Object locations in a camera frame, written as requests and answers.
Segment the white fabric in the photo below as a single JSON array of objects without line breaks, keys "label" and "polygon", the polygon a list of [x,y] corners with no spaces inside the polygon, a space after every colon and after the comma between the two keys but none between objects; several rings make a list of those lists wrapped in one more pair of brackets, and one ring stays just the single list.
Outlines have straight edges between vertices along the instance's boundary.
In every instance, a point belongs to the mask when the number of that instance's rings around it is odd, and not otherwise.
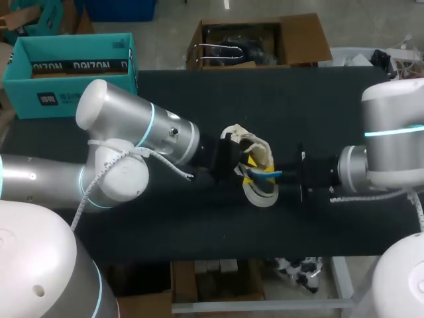
[{"label": "white fabric", "polygon": [[[251,132],[248,132],[239,124],[235,124],[224,129],[221,134],[221,138],[225,138],[228,133],[231,133],[231,140],[238,144],[245,139],[253,142],[253,144],[244,152],[249,153],[259,169],[265,170],[270,166],[274,166],[274,159],[272,157],[270,145],[265,140],[258,138]],[[239,176],[247,177],[247,168],[248,167],[244,164],[238,164],[234,171]],[[244,184],[243,190],[249,202],[257,207],[270,207],[275,204],[278,198],[278,185],[274,185],[272,193],[264,193],[254,183]]]}]

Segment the white cable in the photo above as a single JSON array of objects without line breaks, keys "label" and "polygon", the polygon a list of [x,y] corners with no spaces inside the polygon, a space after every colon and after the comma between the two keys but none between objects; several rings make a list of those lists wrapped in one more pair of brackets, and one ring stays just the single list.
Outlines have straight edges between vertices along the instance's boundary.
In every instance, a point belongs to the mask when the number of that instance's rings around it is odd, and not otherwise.
[{"label": "white cable", "polygon": [[[121,151],[121,149],[118,149],[115,145],[110,144],[107,141],[99,141],[99,140],[89,140],[88,144],[96,144],[98,146],[104,146],[110,149],[113,149],[115,151]],[[184,171],[178,169],[172,162],[170,162],[168,159],[163,157],[161,154],[157,153],[156,151],[145,148],[145,147],[136,147],[130,150],[131,154],[136,154],[137,156],[143,156],[145,158],[148,158],[149,155],[152,155],[159,161],[161,161],[163,164],[165,164],[167,167],[169,167],[172,171],[180,175],[181,177],[188,179],[192,181],[194,179],[194,176],[192,174],[187,174]]]},{"label": "white cable", "polygon": [[117,164],[119,161],[121,161],[123,158],[125,158],[129,154],[130,154],[129,151],[124,151],[120,153],[118,156],[116,156],[114,159],[112,159],[109,163],[106,164],[104,169],[99,174],[97,174],[94,177],[93,181],[91,181],[91,183],[88,185],[88,188],[85,190],[84,195],[78,205],[74,220],[72,221],[72,224],[71,224],[72,231],[75,231],[78,225],[78,221],[80,220],[85,204],[87,203],[87,200],[90,196],[91,191],[93,191],[93,188],[97,185],[99,180],[106,174],[106,172],[108,172],[115,164]]},{"label": "white cable", "polygon": [[421,232],[424,232],[424,213],[423,213],[423,207],[421,206],[421,202],[419,200],[419,196],[417,192],[412,189],[409,190],[407,194],[408,194],[408,200],[410,200],[410,202],[415,206],[415,210],[417,210],[419,228],[421,229]]},{"label": "white cable", "polygon": [[393,197],[398,197],[399,195],[407,193],[406,190],[399,190],[396,192],[381,194],[381,195],[370,195],[370,196],[362,196],[362,197],[332,197],[330,199],[331,203],[343,203],[343,202],[353,202],[353,201],[379,201],[379,200],[387,200]]},{"label": "white cable", "polygon": [[379,201],[391,199],[393,197],[398,197],[399,195],[407,194],[408,200],[415,206],[415,210],[417,211],[419,228],[421,232],[424,232],[424,212],[423,207],[421,206],[421,202],[419,200],[419,196],[415,190],[399,190],[392,193],[382,194],[382,195],[374,195],[369,197],[333,197],[330,199],[331,203],[342,203],[342,202],[352,202],[352,201]]},{"label": "white cable", "polygon": [[[110,144],[108,144],[107,142],[101,142],[98,140],[89,140],[88,144],[97,144],[97,145],[101,145],[101,146],[106,146],[109,148],[112,148],[113,150],[118,150],[115,147],[111,146]],[[167,165],[169,168],[171,168],[172,171],[174,171],[175,173],[177,173],[179,176],[187,179],[187,180],[192,180],[194,179],[194,176],[192,174],[187,174],[183,171],[181,171],[180,169],[178,169],[177,167],[175,167],[169,160],[167,160],[165,157],[163,157],[162,155],[158,154],[157,152],[149,149],[149,148],[145,148],[145,147],[138,147],[138,148],[134,148],[132,150],[127,150],[124,151],[122,153],[120,153],[118,156],[116,156],[114,159],[112,159],[112,161],[108,162],[106,164],[106,166],[104,167],[104,169],[97,174],[93,181],[91,181],[91,183],[88,185],[86,191],[84,192],[83,197],[81,198],[81,201],[78,205],[74,220],[72,221],[71,224],[71,230],[75,231],[78,222],[80,221],[80,217],[83,213],[85,204],[87,203],[90,193],[91,191],[93,191],[93,188],[98,184],[99,180],[115,165],[117,164],[119,161],[121,161],[123,158],[127,157],[130,154],[136,154],[139,156],[144,156],[144,157],[148,157],[148,155],[152,155],[153,157],[155,157],[156,159],[158,159],[159,161],[161,161],[162,163],[164,163],[165,165]]]},{"label": "white cable", "polygon": [[153,157],[155,157],[156,159],[158,159],[159,161],[161,161],[163,164],[165,164],[167,167],[169,167],[172,171],[174,171],[176,174],[180,175],[181,177],[192,181],[192,179],[194,179],[194,176],[192,174],[187,174],[184,171],[178,169],[173,163],[171,163],[168,159],[166,159],[165,157],[163,157],[161,154],[153,151],[152,149],[149,148],[145,148],[145,147],[138,147],[138,148],[134,148],[131,150],[131,153],[133,154],[138,154],[141,155],[143,157],[145,157],[146,155],[144,154],[145,152],[151,154]]}]

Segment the black mat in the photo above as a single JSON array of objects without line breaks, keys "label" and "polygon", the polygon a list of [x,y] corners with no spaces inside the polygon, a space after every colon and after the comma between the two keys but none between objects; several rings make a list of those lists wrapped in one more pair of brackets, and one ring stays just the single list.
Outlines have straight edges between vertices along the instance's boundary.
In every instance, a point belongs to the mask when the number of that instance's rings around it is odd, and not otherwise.
[{"label": "black mat", "polygon": [[[140,95],[216,136],[239,123],[267,140],[277,161],[303,142],[310,154],[339,153],[363,143],[360,97],[386,81],[378,68],[141,72]],[[17,121],[2,153],[85,162],[87,137],[73,119]],[[78,235],[100,262],[248,257],[349,256],[383,253],[419,231],[401,197],[330,204],[327,192],[308,209],[296,193],[277,205],[253,207],[237,182],[189,183],[153,158],[141,198],[102,214],[85,214]],[[70,220],[73,211],[59,211]]]}]

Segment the teal box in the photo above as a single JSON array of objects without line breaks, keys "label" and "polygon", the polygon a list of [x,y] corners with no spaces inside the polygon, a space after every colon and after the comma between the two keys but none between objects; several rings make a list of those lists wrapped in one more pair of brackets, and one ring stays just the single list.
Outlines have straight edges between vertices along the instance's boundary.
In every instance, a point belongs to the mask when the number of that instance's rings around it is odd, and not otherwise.
[{"label": "teal box", "polygon": [[131,33],[26,37],[15,44],[3,87],[20,119],[73,117],[93,80],[136,95],[137,75]]},{"label": "teal box", "polygon": [[60,0],[14,0],[11,11],[32,5],[40,5],[41,17],[35,25],[25,25],[14,31],[4,30],[3,34],[9,44],[14,45],[20,36],[56,35],[62,22],[64,8]]}]

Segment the metal frame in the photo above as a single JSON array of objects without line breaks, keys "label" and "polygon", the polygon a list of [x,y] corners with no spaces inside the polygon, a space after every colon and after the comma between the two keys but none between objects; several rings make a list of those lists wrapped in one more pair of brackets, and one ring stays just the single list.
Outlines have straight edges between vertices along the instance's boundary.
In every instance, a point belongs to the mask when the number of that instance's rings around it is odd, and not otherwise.
[{"label": "metal frame", "polygon": [[345,257],[331,258],[331,270],[336,284],[336,299],[220,301],[205,303],[175,303],[173,314],[231,311],[283,311],[341,309],[342,318],[361,318],[371,306],[370,288],[377,258],[354,291]]}]

